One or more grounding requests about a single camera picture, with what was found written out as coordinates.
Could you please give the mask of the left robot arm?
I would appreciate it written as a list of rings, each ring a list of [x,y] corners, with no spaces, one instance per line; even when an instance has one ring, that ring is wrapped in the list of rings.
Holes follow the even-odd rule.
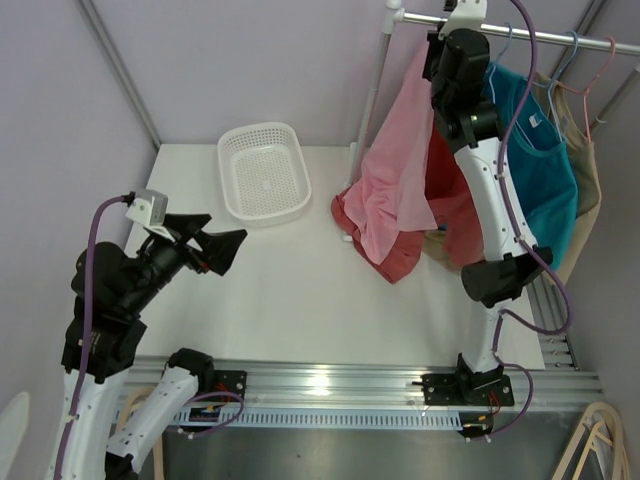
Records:
[[[152,447],[190,401],[217,396],[211,356],[173,353],[141,409],[112,433],[112,416],[146,325],[143,310],[183,269],[225,275],[244,229],[207,233],[208,214],[169,214],[130,257],[91,241],[76,263],[74,316],[65,333],[63,414],[51,479],[135,479]]]

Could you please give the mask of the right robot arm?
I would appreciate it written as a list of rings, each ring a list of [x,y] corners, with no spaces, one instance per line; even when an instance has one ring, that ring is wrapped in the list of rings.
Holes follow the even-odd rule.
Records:
[[[514,305],[553,255],[550,248],[538,246],[500,150],[503,123],[483,92],[488,40],[461,28],[431,32],[427,41],[423,76],[432,86],[435,126],[469,187],[483,240],[483,259],[461,272],[474,305],[455,370],[456,395],[474,405],[491,391],[502,390],[504,368],[494,344],[501,313]]]

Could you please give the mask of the pink t shirt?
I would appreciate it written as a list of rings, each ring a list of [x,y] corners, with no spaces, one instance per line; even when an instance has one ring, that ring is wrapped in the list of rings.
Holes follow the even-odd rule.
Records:
[[[344,212],[360,235],[369,260],[379,265],[402,232],[436,227],[425,197],[428,147],[433,128],[431,83],[423,78],[423,42],[361,163],[361,178],[344,195]]]

